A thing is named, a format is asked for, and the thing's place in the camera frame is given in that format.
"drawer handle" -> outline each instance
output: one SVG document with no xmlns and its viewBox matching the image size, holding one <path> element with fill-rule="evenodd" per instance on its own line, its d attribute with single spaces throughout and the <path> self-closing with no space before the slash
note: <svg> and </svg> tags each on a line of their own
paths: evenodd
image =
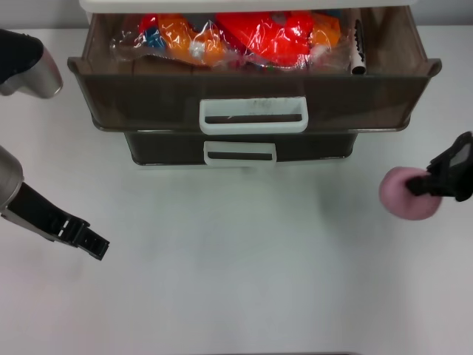
<svg viewBox="0 0 473 355">
<path fill-rule="evenodd" d="M 204 142 L 204 161 L 209 166 L 272 167 L 274 143 Z"/>
<path fill-rule="evenodd" d="M 200 101 L 200 129 L 207 135 L 300 133 L 308 122 L 305 97 Z"/>
</svg>

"white tabletop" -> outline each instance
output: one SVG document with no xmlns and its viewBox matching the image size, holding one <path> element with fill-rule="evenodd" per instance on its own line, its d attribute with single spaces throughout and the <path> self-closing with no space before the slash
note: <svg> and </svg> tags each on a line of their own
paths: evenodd
<svg viewBox="0 0 473 355">
<path fill-rule="evenodd" d="M 28 31 L 64 89 L 0 97 L 0 144 L 111 244 L 98 262 L 0 220 L 1 353 L 472 354 L 473 200 L 407 222 L 377 196 L 473 129 L 473 27 L 420 32 L 443 70 L 405 131 L 359 135 L 346 160 L 149 171 L 92 125 L 66 66 L 86 31 Z"/>
</svg>

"pink sponge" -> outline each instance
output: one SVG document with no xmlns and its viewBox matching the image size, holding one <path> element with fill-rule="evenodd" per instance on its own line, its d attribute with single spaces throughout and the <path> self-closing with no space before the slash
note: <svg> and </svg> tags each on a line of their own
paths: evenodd
<svg viewBox="0 0 473 355">
<path fill-rule="evenodd" d="M 405 220 L 425 220 L 440 207 L 442 197 L 429 194 L 414 196 L 406 187 L 406 182 L 428 172 L 417 168 L 397 167 L 391 169 L 379 186 L 379 199 L 393 215 Z"/>
</svg>

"brown plastic drawer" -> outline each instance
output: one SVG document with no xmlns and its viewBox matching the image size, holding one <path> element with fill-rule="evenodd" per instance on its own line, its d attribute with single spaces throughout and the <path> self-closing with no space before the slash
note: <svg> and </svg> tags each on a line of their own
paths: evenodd
<svg viewBox="0 0 473 355">
<path fill-rule="evenodd" d="M 125 15 L 94 15 L 80 58 L 70 58 L 97 128 L 197 133 L 208 98 L 305 96 L 308 133 L 399 130 L 441 62 L 428 59 L 409 7 L 362 9 L 367 74 L 210 70 L 159 58 L 116 62 L 109 43 Z"/>
<path fill-rule="evenodd" d="M 357 134 L 218 135 L 127 132 L 133 161 L 140 165 L 203 165 L 206 141 L 274 143 L 277 161 L 345 158 Z"/>
</svg>

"marker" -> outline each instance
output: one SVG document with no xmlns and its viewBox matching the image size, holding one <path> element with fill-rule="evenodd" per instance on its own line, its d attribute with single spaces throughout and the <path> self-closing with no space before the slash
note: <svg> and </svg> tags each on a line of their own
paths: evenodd
<svg viewBox="0 0 473 355">
<path fill-rule="evenodd" d="M 367 61 L 364 54 L 363 23 L 361 22 L 360 9 L 351 9 L 350 11 L 350 54 L 352 74 L 366 74 Z"/>
</svg>

